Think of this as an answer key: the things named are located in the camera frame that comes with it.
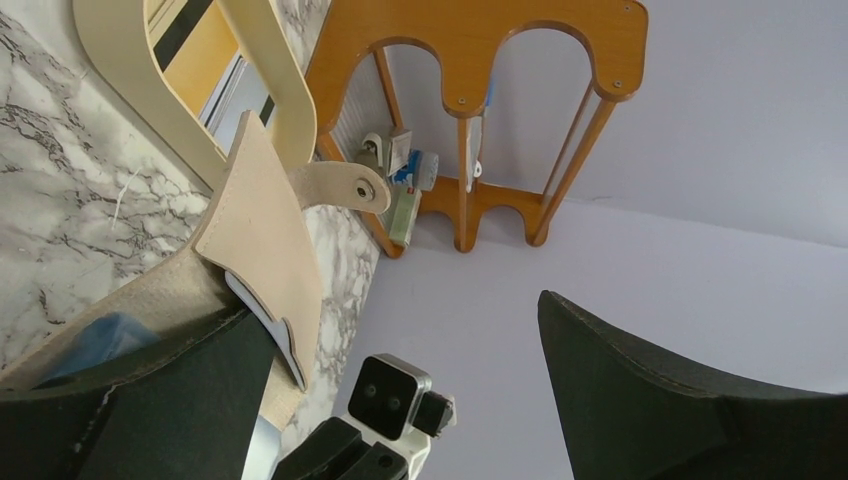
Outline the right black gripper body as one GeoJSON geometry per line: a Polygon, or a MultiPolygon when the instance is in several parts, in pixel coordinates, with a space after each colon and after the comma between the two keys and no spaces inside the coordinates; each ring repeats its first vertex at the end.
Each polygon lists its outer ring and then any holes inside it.
{"type": "Polygon", "coordinates": [[[322,422],[275,467],[273,480],[402,480],[407,460],[388,446],[369,445],[339,417],[322,422]]]}

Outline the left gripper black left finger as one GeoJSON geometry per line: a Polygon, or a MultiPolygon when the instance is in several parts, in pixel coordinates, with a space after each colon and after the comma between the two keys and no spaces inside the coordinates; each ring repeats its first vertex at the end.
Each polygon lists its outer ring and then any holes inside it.
{"type": "Polygon", "coordinates": [[[237,479],[277,347],[253,315],[1,392],[5,479],[237,479]]]}

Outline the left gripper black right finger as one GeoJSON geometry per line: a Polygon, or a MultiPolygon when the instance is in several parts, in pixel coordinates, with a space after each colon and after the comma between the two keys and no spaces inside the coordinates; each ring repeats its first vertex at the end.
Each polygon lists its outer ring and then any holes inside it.
{"type": "Polygon", "coordinates": [[[847,397],[725,372],[563,296],[537,304],[577,479],[843,479],[847,397]]]}

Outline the white card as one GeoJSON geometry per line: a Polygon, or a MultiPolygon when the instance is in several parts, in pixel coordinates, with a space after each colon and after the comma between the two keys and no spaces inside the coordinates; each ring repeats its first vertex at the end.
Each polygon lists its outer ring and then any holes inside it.
{"type": "Polygon", "coordinates": [[[285,319],[274,320],[269,312],[261,305],[250,289],[232,272],[224,271],[224,280],[229,289],[242,301],[250,312],[260,321],[265,330],[272,337],[278,349],[283,355],[287,368],[298,388],[307,390],[307,384],[303,369],[297,363],[294,355],[294,342],[291,330],[285,319]]]}

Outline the beige leather card holder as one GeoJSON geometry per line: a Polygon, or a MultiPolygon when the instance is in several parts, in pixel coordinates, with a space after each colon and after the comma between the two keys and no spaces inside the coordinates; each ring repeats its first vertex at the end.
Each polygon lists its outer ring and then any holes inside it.
{"type": "MultiPolygon", "coordinates": [[[[285,319],[308,390],[323,285],[303,213],[316,205],[382,213],[389,204],[388,186],[366,166],[330,161],[286,169],[259,117],[247,111],[240,117],[224,179],[187,243],[4,369],[1,383],[34,387],[84,327],[109,313],[126,313],[166,337],[242,306],[225,283],[228,270],[274,320],[285,319]]],[[[259,412],[284,428],[307,390],[295,384],[278,349],[259,412]]]]}

